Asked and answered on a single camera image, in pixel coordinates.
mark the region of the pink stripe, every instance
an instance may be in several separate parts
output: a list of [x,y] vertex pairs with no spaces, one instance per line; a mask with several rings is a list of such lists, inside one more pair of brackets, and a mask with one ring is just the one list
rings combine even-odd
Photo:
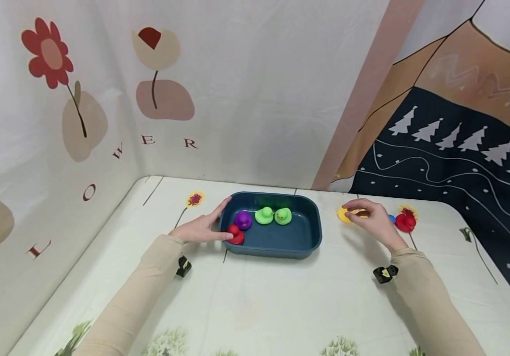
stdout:
[[329,188],[423,3],[424,0],[389,0],[311,189]]

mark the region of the white tabletop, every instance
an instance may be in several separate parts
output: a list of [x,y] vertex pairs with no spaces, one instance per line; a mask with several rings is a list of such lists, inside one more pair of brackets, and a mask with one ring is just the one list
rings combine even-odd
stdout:
[[[340,336],[355,342],[362,356],[406,356],[416,347],[417,331],[392,284],[379,285],[371,273],[389,265],[389,253],[336,216],[356,195],[154,176],[132,187],[10,355],[54,355],[75,325],[96,319],[154,238],[171,231],[196,190],[205,201],[185,211],[180,224],[237,191],[304,195],[319,208],[322,244],[304,260],[226,254],[220,242],[187,245],[192,270],[161,296],[131,355],[149,345],[153,351],[154,340],[166,344],[166,336],[180,347],[172,347],[171,356],[231,356],[228,350],[240,356],[323,355]],[[510,286],[480,243],[465,241],[461,215],[439,202],[366,197],[390,214],[401,204],[416,209],[415,230],[402,236],[427,254],[487,355],[510,356]]]

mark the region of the yellow rubber duck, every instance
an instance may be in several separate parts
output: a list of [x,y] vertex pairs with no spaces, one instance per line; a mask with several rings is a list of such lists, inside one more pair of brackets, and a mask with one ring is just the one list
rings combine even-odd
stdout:
[[265,206],[261,210],[255,211],[255,220],[261,225],[267,225],[273,222],[273,210]]
[[282,208],[275,211],[275,221],[278,225],[286,225],[292,221],[292,211],[289,208]]
[[[352,214],[357,214],[358,212],[360,211],[364,211],[365,209],[356,209],[356,210],[352,210],[350,211],[350,213]],[[338,219],[340,221],[342,221],[344,224],[351,224],[352,222],[349,220],[349,218],[346,217],[346,213],[348,212],[347,209],[344,209],[342,207],[340,207],[340,209],[338,209]]]

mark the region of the green rubber duck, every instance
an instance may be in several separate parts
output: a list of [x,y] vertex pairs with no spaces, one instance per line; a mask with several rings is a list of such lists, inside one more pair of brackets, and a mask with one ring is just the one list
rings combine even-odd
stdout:
[[261,210],[255,211],[255,220],[261,225],[267,225],[273,222],[273,210],[265,206]]
[[275,221],[278,225],[286,225],[292,221],[292,212],[289,208],[282,208],[275,211]]

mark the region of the hand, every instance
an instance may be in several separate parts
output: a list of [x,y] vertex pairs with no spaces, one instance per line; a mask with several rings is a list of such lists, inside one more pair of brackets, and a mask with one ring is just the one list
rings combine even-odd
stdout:
[[371,233],[376,240],[393,253],[402,248],[406,248],[407,243],[401,238],[395,226],[389,220],[385,207],[379,203],[374,203],[368,199],[354,199],[342,205],[342,208],[353,211],[356,209],[365,209],[358,214],[352,214],[349,211],[345,213],[351,222]]
[[231,233],[211,231],[211,225],[217,220],[229,201],[231,201],[231,196],[222,201],[211,214],[201,215],[190,222],[176,227],[170,232],[170,235],[179,237],[184,243],[233,239]]

